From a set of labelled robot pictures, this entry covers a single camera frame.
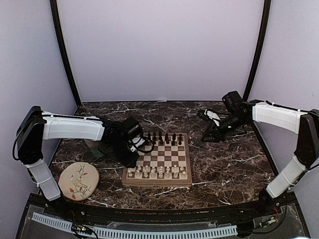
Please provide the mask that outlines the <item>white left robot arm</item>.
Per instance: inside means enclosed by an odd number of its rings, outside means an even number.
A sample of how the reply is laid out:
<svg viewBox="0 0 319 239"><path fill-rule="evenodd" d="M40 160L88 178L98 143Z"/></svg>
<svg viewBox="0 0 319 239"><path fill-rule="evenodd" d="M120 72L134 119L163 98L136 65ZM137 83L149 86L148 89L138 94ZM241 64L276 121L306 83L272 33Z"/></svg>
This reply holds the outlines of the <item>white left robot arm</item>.
<svg viewBox="0 0 319 239"><path fill-rule="evenodd" d="M102 116L59 115L33 106L16 131L12 156L27 168L45 199L51 202L52 211L66 217L70 205L61 199L61 189L43 153L49 141L55 142L56 147L64 139L103 142L111 146L123 166L135 167L138 151L145 143L143 136L143 128L134 117L117 121Z"/></svg>

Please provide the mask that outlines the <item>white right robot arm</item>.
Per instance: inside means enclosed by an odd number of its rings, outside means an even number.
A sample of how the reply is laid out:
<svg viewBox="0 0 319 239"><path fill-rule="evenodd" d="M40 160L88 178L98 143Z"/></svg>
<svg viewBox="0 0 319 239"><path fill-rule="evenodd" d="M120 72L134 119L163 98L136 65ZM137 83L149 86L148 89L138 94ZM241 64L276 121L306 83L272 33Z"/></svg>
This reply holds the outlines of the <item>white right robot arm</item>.
<svg viewBox="0 0 319 239"><path fill-rule="evenodd" d="M319 112L317 109L301 110L263 100L245 101L237 91L223 98L227 112L199 110L197 115L209 125L202 142L221 142L228 133L248 123L256 123L262 131L267 147L279 174L260 193L254 211L265 216L274 207L273 199L303 175L316 167L319 159Z"/></svg>

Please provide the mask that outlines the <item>wooden chess board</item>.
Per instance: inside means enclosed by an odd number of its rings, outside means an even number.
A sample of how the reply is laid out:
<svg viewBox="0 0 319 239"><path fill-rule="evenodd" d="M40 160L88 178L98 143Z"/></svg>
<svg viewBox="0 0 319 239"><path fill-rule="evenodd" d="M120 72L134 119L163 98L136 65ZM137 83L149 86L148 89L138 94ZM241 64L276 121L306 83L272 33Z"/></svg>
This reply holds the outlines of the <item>wooden chess board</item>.
<svg viewBox="0 0 319 239"><path fill-rule="evenodd" d="M179 134L182 134L182 144L178 144ZM184 132L178 133L144 133L144 136L150 139L155 139L155 146L152 149L152 144L147 143L142 147L144 151L150 151L150 153L139 153L137 159L136 167L134 168L124 168L122 175L122 184L124 186L139 186L139 187L190 187L192 186L192 175L189 157L189 147L188 147L188 135ZM173 166L177 165L177 170L174 171ZM149 166L149 177L143 178L143 172L145 171L145 166ZM187 178L181 178L180 166L184 166L184 171L187 172ZM150 178L150 171L152 168L156 169L156 177ZM158 178L158 168L163 167L163 178ZM166 168L170 168L169 179L165 178ZM128 176L128 169L132 171L132 177ZM135 177L135 171L140 170L141 176L139 178ZM173 178L174 172L179 172L179 179Z"/></svg>

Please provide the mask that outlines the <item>white chess queen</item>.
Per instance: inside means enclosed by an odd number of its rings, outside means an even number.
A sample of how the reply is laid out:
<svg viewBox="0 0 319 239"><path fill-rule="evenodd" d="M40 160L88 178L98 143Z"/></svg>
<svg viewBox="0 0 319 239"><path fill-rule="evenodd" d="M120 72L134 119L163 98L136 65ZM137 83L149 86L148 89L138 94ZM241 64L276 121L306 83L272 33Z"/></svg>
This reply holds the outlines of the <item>white chess queen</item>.
<svg viewBox="0 0 319 239"><path fill-rule="evenodd" d="M150 178L155 178L156 177L156 169L153 167L150 171Z"/></svg>

